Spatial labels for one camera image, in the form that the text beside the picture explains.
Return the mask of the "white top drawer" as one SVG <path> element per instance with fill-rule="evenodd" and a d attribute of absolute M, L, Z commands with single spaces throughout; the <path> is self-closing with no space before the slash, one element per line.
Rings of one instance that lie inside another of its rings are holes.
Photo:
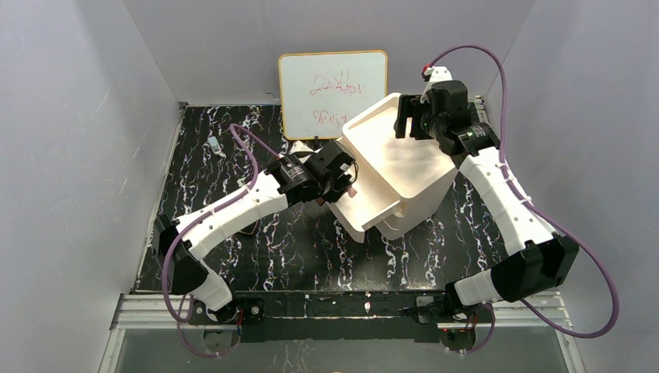
<path fill-rule="evenodd" d="M 353 197 L 346 193 L 331 203 L 329 209 L 349 236 L 363 243 L 366 231 L 392 215 L 401 205 L 401 199 L 382 178 L 370 173 L 359 172 L 352 188 L 356 190 Z"/>

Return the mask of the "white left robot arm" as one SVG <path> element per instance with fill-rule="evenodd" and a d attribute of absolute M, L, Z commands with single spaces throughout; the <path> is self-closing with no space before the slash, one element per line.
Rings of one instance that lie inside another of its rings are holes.
<path fill-rule="evenodd" d="M 246 186 L 207 207 L 154 223 L 154 247 L 162 267 L 163 294 L 192 295 L 213 312 L 229 305 L 233 293 L 205 257 L 241 229 L 299 203 L 336 203 L 357 179 L 357 160 L 332 140 L 319 150 L 279 155 Z"/>

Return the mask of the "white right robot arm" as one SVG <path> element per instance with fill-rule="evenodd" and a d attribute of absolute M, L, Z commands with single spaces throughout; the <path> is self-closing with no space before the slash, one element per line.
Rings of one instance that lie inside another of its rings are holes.
<path fill-rule="evenodd" d="M 499 159 L 499 138 L 478 119 L 463 82 L 435 82 L 423 95 L 401 95 L 393 129 L 396 138 L 435 140 L 474 186 L 504 240 L 507 259 L 445 286 L 445 311 L 516 302 L 565 281 L 579 245 L 532 211 L 530 197 Z"/>

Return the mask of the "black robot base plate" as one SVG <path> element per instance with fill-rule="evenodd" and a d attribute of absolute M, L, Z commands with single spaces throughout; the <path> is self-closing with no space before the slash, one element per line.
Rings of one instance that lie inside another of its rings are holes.
<path fill-rule="evenodd" d="M 468 350 L 492 319 L 483 305 L 448 308 L 443 291 L 240 291 L 216 312 L 194 302 L 190 324 L 237 326 L 244 343 L 412 340 Z"/>

